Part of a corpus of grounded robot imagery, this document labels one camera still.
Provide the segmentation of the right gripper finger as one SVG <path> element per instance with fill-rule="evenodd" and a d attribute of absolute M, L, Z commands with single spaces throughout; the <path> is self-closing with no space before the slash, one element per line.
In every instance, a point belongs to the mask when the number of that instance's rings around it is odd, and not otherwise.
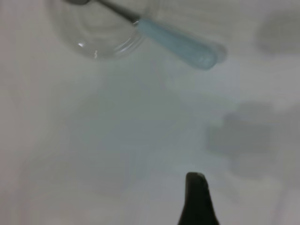
<path fill-rule="evenodd" d="M 186 174 L 185 202 L 178 225 L 219 225 L 209 185 L 202 173 Z"/>

